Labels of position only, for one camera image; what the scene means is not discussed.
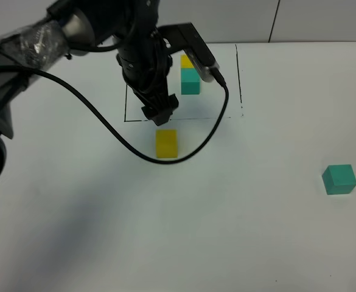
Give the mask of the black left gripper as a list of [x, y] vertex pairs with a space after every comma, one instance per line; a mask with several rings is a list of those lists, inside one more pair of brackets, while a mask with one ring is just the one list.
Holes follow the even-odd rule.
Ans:
[[175, 94], [168, 94], [167, 75], [172, 65], [166, 43], [157, 31], [159, 1], [131, 1], [131, 24], [117, 34], [125, 43], [118, 48], [117, 59], [127, 85], [144, 105], [147, 120], [161, 126], [178, 108]]

